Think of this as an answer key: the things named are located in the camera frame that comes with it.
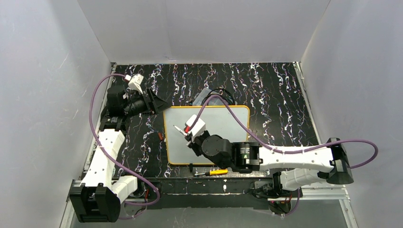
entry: gray floor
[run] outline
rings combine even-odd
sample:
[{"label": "gray floor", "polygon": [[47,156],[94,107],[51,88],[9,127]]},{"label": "gray floor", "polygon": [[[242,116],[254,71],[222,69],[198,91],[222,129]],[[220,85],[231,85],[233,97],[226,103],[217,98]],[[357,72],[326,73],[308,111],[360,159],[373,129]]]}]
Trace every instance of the gray floor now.
[{"label": "gray floor", "polygon": [[299,207],[284,219],[269,211],[250,208],[148,210],[135,220],[116,223],[79,223],[71,228],[346,228],[338,200],[302,200]]}]

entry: cable connector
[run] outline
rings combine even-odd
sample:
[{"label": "cable connector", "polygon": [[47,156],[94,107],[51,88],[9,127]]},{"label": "cable connector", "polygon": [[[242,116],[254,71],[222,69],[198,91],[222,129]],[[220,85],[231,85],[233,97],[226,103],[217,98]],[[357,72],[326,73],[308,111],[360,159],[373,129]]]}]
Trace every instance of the cable connector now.
[{"label": "cable connector", "polygon": [[140,94],[143,94],[141,89],[141,82],[143,81],[144,76],[141,74],[135,74],[130,79],[129,75],[126,75],[125,80],[129,82],[129,88],[138,91]]}]

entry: yellow handle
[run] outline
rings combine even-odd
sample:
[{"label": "yellow handle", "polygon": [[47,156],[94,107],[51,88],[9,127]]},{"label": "yellow handle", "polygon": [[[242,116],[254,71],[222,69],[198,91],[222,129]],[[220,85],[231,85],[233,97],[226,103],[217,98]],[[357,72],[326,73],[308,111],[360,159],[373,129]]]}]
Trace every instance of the yellow handle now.
[{"label": "yellow handle", "polygon": [[216,171],[210,171],[210,175],[223,175],[227,174],[228,170],[216,170]]}]

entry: black marble table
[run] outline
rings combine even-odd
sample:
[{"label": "black marble table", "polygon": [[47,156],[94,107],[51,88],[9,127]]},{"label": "black marble table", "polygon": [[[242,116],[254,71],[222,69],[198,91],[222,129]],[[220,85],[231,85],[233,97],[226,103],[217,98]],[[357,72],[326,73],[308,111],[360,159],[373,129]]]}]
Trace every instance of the black marble table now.
[{"label": "black marble table", "polygon": [[[204,87],[224,87],[239,105],[249,107],[249,128],[264,142],[279,146],[318,144],[292,63],[119,65],[115,72],[142,74],[143,90],[152,88],[173,106],[189,105]],[[113,83],[127,86],[121,78]],[[187,166],[168,163],[166,145],[158,137],[158,133],[165,135],[162,114],[135,116],[129,121],[126,143],[117,160],[163,185],[163,194],[244,193],[251,180],[269,177],[267,172],[253,172],[194,178],[194,172],[206,172],[211,167],[194,167],[192,173]],[[117,167],[114,177],[121,173]],[[234,188],[223,190],[222,181],[230,179],[236,183]],[[191,187],[205,187],[211,181],[219,183],[216,187]]]}]

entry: metal frame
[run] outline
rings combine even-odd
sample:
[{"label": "metal frame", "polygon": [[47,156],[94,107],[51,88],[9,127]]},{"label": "metal frame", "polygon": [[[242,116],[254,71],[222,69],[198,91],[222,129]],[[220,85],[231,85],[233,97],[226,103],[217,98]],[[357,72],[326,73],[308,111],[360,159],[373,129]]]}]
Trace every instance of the metal frame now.
[{"label": "metal frame", "polygon": [[[306,103],[307,108],[308,108],[309,117],[311,118],[312,125],[314,127],[315,134],[317,136],[317,141],[319,143],[322,143],[322,141],[320,140],[320,137],[319,137],[319,133],[317,132],[317,128],[316,128],[316,125],[315,125],[315,122],[314,122],[314,118],[312,116],[311,105],[309,103],[309,99],[308,99],[308,96],[307,96],[307,89],[305,87],[305,82],[304,82],[305,78],[304,78],[304,76],[302,74],[301,62],[294,62],[293,65],[294,65],[295,71],[297,73],[297,79],[298,79],[299,85],[301,86],[301,89],[302,89],[302,95],[303,95],[303,97],[305,99],[305,103]],[[334,189],[335,188],[333,186],[327,184],[327,183],[326,183],[326,185],[328,185],[328,186],[324,186],[321,189],[321,191],[326,192],[326,196],[332,196],[334,194]],[[357,221],[355,220],[353,210],[351,209],[350,197],[348,195],[347,189],[345,188],[345,185],[342,185],[342,186],[343,186],[343,189],[345,190],[345,198],[344,199],[338,199],[338,200],[340,202],[340,207],[341,207],[341,210],[343,212],[345,222],[346,222],[348,228],[358,228]],[[302,197],[301,200],[303,200],[303,198],[305,198],[305,196],[307,195],[305,193],[305,191],[306,190],[304,188],[304,197]]]},{"label": "metal frame", "polygon": [[[298,82],[302,88],[302,95],[305,99],[305,102],[306,102],[306,105],[308,108],[309,117],[311,118],[317,140],[319,143],[321,143],[321,140],[320,140],[319,134],[317,132],[317,128],[316,128],[313,116],[312,116],[311,107],[309,104],[309,100],[308,100],[308,96],[307,96],[307,92],[306,92],[306,88],[305,88],[305,84],[304,84],[304,77],[302,75],[302,71],[301,71],[301,67],[300,67],[300,62],[294,62],[293,65],[294,65],[295,71],[297,73]],[[112,66],[111,73],[115,72],[116,66],[117,66],[116,63]],[[110,85],[112,84],[112,81],[113,81],[112,79],[110,79],[108,81],[106,88],[110,87]],[[104,99],[102,101],[101,107],[104,107],[105,104],[106,104],[106,91],[104,94]],[[99,116],[97,119],[97,124],[96,124],[97,132],[99,131],[100,114],[101,113],[99,113]],[[84,165],[84,171],[88,170],[88,167],[91,163],[92,154],[95,151],[94,148],[96,146],[95,139],[92,140],[91,145],[92,146],[89,148],[86,163]],[[79,180],[75,180],[75,181],[73,181],[72,186],[79,186],[80,182],[81,181],[79,181]],[[340,207],[341,207],[343,215],[345,217],[347,227],[348,228],[357,228],[358,227],[354,214],[353,214],[353,210],[351,209],[350,197],[348,195],[345,185],[315,183],[312,185],[303,186],[302,188],[303,188],[304,197],[302,197],[300,200],[339,200]],[[73,205],[71,204],[70,200],[67,199],[66,208],[65,208],[63,218],[60,223],[60,228],[70,228],[73,218],[74,218]]]}]

